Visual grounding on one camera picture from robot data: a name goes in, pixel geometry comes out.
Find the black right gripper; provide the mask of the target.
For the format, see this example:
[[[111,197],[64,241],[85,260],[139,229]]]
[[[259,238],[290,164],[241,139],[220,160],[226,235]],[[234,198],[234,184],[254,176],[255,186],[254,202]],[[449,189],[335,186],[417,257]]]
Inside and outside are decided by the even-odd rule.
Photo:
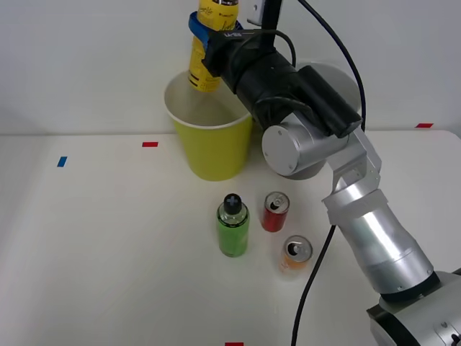
[[[234,31],[212,32],[198,20],[197,12],[192,12],[188,27],[207,46],[202,60],[205,68],[213,77],[221,78],[231,91],[237,89],[247,69],[271,53],[271,48],[263,43],[265,34],[261,30],[242,30],[239,21]]]

